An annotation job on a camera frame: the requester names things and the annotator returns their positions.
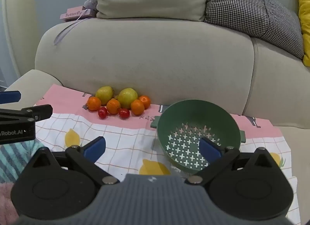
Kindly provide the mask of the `pink fluffy blanket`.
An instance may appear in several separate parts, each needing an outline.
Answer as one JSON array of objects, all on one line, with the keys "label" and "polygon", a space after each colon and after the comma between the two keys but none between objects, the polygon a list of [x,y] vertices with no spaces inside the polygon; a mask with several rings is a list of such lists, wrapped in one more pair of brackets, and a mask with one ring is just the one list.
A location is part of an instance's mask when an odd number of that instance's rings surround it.
[{"label": "pink fluffy blanket", "polygon": [[3,183],[1,184],[1,192],[0,192],[0,224],[7,225],[13,224],[19,217],[16,209],[12,203],[10,194],[13,188],[13,183]]}]

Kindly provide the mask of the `purple plush toy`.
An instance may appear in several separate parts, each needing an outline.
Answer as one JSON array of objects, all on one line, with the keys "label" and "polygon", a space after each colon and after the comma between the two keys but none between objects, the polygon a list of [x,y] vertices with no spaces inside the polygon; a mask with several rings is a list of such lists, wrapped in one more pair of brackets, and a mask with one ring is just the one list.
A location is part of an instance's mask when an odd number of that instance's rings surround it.
[{"label": "purple plush toy", "polygon": [[90,9],[94,12],[98,12],[97,10],[97,4],[98,4],[98,1],[97,0],[86,0],[85,3],[84,3],[84,7],[86,9]]}]

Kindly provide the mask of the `houndstooth black white pillow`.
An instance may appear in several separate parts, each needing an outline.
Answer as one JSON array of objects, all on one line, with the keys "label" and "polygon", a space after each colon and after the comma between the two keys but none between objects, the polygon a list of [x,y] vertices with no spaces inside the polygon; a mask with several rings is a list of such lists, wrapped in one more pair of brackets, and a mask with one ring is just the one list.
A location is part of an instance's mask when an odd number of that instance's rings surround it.
[{"label": "houndstooth black white pillow", "polygon": [[277,0],[207,0],[204,20],[304,57],[299,19]]}]

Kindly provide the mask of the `red cherry tomato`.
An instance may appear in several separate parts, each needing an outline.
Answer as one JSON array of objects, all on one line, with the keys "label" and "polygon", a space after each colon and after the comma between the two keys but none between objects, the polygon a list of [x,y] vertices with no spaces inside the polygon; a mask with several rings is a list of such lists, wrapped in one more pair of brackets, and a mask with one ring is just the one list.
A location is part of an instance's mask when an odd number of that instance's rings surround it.
[{"label": "red cherry tomato", "polygon": [[108,116],[108,110],[106,109],[106,107],[100,107],[98,109],[98,116],[100,119],[105,119]]},{"label": "red cherry tomato", "polygon": [[127,119],[130,117],[130,111],[126,108],[119,109],[118,113],[121,119]]}]

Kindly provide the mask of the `pink checked lemon cloth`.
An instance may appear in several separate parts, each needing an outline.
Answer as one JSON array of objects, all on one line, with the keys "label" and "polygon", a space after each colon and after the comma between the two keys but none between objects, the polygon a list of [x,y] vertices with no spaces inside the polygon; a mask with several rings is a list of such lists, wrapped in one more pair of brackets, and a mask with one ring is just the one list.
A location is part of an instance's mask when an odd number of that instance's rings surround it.
[{"label": "pink checked lemon cloth", "polygon": [[173,166],[164,154],[151,127],[155,116],[165,111],[164,105],[151,105],[140,116],[121,119],[109,115],[100,119],[87,109],[89,95],[80,91],[53,85],[38,100],[39,105],[50,104],[52,116],[36,124],[36,137],[53,152],[64,151],[70,145],[84,146],[103,136],[105,153],[96,161],[97,166],[123,180],[126,174],[177,175],[189,173]]}]

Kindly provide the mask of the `pink butterfly box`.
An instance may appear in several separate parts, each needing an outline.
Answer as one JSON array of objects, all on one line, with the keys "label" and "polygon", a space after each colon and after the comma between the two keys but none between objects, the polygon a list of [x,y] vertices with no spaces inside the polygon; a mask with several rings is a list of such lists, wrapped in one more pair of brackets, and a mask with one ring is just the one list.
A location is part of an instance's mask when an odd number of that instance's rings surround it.
[{"label": "pink butterfly box", "polygon": [[95,17],[96,12],[90,9],[84,9],[84,10],[76,10],[72,12],[64,13],[60,16],[61,20],[64,21],[70,21],[70,20],[78,20],[78,19],[84,19],[88,17]]}]

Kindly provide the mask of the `yellow-green pear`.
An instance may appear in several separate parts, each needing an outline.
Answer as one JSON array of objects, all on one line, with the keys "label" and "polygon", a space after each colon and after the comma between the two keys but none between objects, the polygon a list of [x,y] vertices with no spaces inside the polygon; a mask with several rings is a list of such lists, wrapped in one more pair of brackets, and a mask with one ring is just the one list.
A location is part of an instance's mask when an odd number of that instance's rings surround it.
[{"label": "yellow-green pear", "polygon": [[132,88],[126,88],[120,91],[117,100],[122,108],[130,109],[131,103],[138,99],[138,93]]},{"label": "yellow-green pear", "polygon": [[106,105],[114,97],[114,90],[111,86],[101,87],[96,91],[95,97],[101,101],[101,105]]}]

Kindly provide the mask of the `yellow pillow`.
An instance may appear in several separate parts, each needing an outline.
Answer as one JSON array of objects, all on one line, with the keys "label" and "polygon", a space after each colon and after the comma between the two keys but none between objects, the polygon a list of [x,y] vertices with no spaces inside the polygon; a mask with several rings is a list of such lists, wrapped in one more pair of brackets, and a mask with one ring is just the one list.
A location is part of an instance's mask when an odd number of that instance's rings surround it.
[{"label": "yellow pillow", "polygon": [[298,0],[298,17],[304,44],[303,64],[310,66],[310,0]]}]

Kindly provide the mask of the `lilac ribbon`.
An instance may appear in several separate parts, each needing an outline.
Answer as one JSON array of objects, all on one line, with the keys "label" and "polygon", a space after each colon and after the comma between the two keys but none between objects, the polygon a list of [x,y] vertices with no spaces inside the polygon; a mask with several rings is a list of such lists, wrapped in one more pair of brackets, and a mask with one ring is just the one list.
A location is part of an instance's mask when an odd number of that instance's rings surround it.
[{"label": "lilac ribbon", "polygon": [[90,12],[89,9],[83,10],[81,15],[76,19],[72,24],[64,28],[54,39],[54,46],[58,45],[62,39],[74,28],[76,27],[79,23],[88,20],[89,17],[85,17],[84,19],[81,19],[83,16],[85,16],[88,12]]}]

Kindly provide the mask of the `beige fabric sofa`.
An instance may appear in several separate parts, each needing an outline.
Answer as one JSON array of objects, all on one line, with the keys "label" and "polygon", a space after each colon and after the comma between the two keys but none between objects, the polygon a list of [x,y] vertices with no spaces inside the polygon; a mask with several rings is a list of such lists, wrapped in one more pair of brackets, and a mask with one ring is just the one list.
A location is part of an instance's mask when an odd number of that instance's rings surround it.
[{"label": "beige fabric sofa", "polygon": [[83,92],[133,87],[156,104],[203,99],[230,113],[267,119],[292,151],[300,222],[309,220],[309,68],[259,39],[203,22],[103,20],[79,24],[64,42],[58,24],[38,35],[35,0],[1,0],[8,52],[22,93],[7,109],[34,104],[52,84]]}]

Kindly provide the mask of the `orange mandarin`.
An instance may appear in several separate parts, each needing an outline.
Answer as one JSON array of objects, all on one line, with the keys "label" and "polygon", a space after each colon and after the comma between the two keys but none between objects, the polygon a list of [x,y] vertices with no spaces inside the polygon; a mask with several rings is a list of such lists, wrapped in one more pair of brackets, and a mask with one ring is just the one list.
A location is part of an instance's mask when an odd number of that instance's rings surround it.
[{"label": "orange mandarin", "polygon": [[121,109],[121,104],[117,99],[112,98],[107,102],[106,108],[111,115],[117,115]]},{"label": "orange mandarin", "polygon": [[151,99],[148,96],[141,95],[139,97],[139,100],[143,103],[145,109],[148,109],[150,107]]},{"label": "orange mandarin", "polygon": [[142,115],[145,111],[145,106],[141,100],[136,99],[131,103],[130,109],[134,115]]},{"label": "orange mandarin", "polygon": [[91,96],[87,101],[87,108],[89,111],[98,111],[101,107],[101,100],[97,97]]}]

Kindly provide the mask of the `teal striped towel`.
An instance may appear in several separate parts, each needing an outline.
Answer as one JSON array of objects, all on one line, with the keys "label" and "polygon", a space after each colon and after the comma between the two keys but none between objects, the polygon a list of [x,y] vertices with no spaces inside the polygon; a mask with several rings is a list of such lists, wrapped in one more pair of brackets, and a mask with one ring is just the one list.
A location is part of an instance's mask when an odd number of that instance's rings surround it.
[{"label": "teal striped towel", "polygon": [[32,156],[43,146],[38,140],[1,145],[1,184],[14,183]]}]

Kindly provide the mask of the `green perforated colander bowl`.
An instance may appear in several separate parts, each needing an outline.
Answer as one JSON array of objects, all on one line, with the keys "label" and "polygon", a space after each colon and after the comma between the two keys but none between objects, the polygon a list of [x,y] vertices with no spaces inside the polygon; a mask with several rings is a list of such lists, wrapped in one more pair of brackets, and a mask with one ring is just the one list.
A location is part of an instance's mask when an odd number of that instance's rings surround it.
[{"label": "green perforated colander bowl", "polygon": [[209,164],[199,152],[201,138],[236,149],[246,141],[245,132],[228,112],[203,100],[183,100],[167,107],[155,116],[151,127],[157,129],[160,146],[170,163],[191,174]]}]

